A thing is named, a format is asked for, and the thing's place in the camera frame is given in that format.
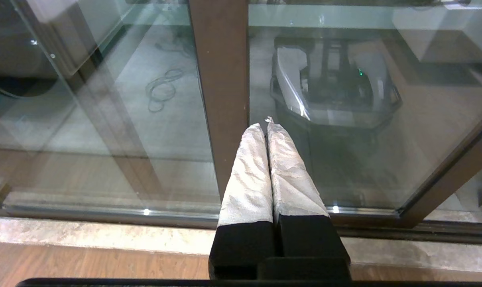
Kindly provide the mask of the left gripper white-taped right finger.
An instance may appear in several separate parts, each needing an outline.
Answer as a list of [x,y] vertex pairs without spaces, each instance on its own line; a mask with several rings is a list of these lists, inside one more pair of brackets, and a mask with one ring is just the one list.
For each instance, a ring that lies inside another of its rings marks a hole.
[[290,134],[268,118],[277,236],[284,257],[350,260]]

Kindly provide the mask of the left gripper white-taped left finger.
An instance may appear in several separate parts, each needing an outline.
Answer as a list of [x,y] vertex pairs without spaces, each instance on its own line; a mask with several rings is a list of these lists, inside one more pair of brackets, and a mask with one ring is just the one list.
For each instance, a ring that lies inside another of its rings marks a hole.
[[265,134],[244,131],[226,186],[209,254],[210,278],[257,278],[258,265],[276,252],[273,197]]

